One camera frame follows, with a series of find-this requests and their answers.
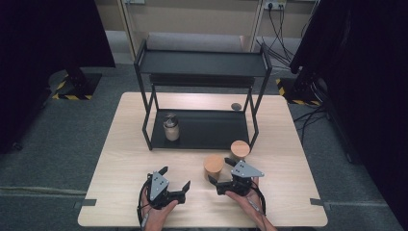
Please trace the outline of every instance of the yellow and black hazard tape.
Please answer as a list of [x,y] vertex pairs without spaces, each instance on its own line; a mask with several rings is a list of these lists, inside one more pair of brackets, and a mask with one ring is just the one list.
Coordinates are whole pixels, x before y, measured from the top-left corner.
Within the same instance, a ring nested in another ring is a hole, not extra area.
[[288,99],[287,94],[285,92],[285,88],[283,87],[283,84],[280,79],[276,79],[276,85],[279,90],[279,94],[283,97],[285,97],[286,101],[290,104],[301,104],[301,105],[320,105],[320,103],[317,100],[303,100],[303,99]]
[[59,90],[65,87],[65,83],[68,80],[68,75],[65,75],[63,80],[57,86],[56,93],[52,96],[53,99],[68,99],[68,100],[90,100],[92,98],[91,94],[63,94],[58,93]]

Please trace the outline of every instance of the black metal shelf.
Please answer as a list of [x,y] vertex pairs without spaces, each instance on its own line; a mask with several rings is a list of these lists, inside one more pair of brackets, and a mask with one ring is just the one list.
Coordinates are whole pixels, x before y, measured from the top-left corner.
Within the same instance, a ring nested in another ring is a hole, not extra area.
[[[135,70],[146,110],[142,132],[150,150],[230,149],[234,141],[246,141],[252,148],[259,133],[256,114],[272,71],[267,47],[263,46],[259,53],[165,51],[148,49],[144,40],[135,60]],[[149,102],[142,74],[150,77],[152,93]],[[256,104],[252,100],[255,77],[264,78]],[[243,109],[239,111],[176,110],[159,108],[155,86],[238,88],[248,89],[248,92]],[[153,105],[157,113],[150,139],[146,127]],[[252,139],[246,125],[247,108],[254,124]],[[165,136],[163,118],[168,113],[177,114],[179,118],[180,138],[177,141],[168,141]]]

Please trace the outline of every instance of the cylindrical object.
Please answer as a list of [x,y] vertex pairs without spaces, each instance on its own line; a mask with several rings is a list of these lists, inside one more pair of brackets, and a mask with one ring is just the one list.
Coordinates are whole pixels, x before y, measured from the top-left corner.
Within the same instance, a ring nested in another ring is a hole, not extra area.
[[224,158],[221,155],[212,154],[204,160],[204,178],[208,180],[208,175],[216,180],[219,179],[219,174],[224,166]]
[[231,144],[232,158],[236,161],[243,160],[249,154],[251,149],[245,141],[234,141]]
[[176,114],[167,114],[163,123],[165,127],[166,138],[169,141],[177,141],[180,137],[180,129],[178,126],[178,118]]

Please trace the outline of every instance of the human hand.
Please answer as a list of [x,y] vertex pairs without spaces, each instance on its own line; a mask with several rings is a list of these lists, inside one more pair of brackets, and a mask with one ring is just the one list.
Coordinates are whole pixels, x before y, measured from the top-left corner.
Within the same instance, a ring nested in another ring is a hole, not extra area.
[[159,231],[163,229],[165,225],[167,216],[170,212],[176,207],[178,204],[177,200],[171,201],[167,206],[162,208],[161,210],[153,209],[147,200],[146,194],[147,188],[143,189],[143,193],[141,194],[141,202],[142,202],[142,209],[141,215],[145,217],[148,215],[147,223],[144,226],[145,231]]
[[[259,178],[254,177],[252,180],[252,187],[258,188],[258,186]],[[240,196],[230,191],[225,192],[225,194],[231,199],[237,201],[243,211],[256,223],[256,225],[262,231],[277,231],[277,229],[267,219],[265,211],[262,210],[261,199],[254,190],[251,189],[246,196]]]

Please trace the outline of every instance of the wooden cup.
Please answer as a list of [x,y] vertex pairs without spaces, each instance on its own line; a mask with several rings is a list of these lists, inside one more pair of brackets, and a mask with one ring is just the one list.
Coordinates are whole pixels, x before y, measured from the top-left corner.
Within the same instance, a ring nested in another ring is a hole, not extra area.
[[204,178],[208,179],[208,175],[211,175],[216,180],[219,179],[219,174],[224,166],[224,158],[221,155],[212,154],[204,160]]
[[236,161],[243,160],[249,155],[251,149],[245,141],[234,141],[231,144],[232,158]]

